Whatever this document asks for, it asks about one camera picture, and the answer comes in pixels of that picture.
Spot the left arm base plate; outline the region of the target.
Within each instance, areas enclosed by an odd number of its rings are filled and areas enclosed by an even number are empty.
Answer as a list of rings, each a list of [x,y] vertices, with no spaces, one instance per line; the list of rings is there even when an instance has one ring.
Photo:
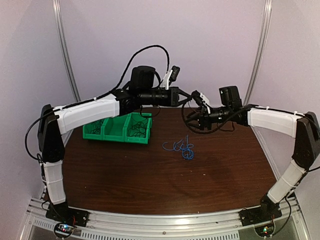
[[[89,212],[69,207],[57,208],[56,206],[49,206],[45,217],[71,226],[86,227]]]

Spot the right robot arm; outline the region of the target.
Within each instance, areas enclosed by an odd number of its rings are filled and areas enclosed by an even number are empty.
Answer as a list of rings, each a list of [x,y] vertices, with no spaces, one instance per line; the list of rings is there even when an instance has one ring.
[[[268,220],[279,203],[299,186],[312,171],[320,154],[320,126],[314,112],[299,113],[242,103],[234,85],[219,89],[221,106],[212,107],[203,93],[194,91],[190,99],[197,104],[193,112],[182,114],[185,125],[194,133],[211,134],[227,123],[254,130],[264,152],[270,151],[281,160],[276,183],[261,198],[256,210],[259,220]]]

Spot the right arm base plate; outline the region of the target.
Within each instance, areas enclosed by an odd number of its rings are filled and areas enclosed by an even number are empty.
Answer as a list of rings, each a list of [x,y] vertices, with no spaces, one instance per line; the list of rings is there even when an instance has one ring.
[[[282,216],[280,209],[265,213],[261,206],[243,208],[238,214],[243,227],[268,222]]]

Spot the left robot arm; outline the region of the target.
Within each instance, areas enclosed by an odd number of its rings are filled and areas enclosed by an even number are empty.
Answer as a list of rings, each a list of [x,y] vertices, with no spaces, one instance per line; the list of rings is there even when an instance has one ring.
[[[137,66],[123,88],[117,87],[82,102],[57,107],[47,104],[42,108],[40,118],[35,121],[39,153],[33,159],[41,165],[48,193],[48,213],[61,222],[72,218],[63,185],[65,146],[62,135],[98,120],[130,114],[144,105],[179,107],[185,104],[191,100],[191,95],[170,85],[179,72],[180,68],[173,66],[161,80],[155,68]]]

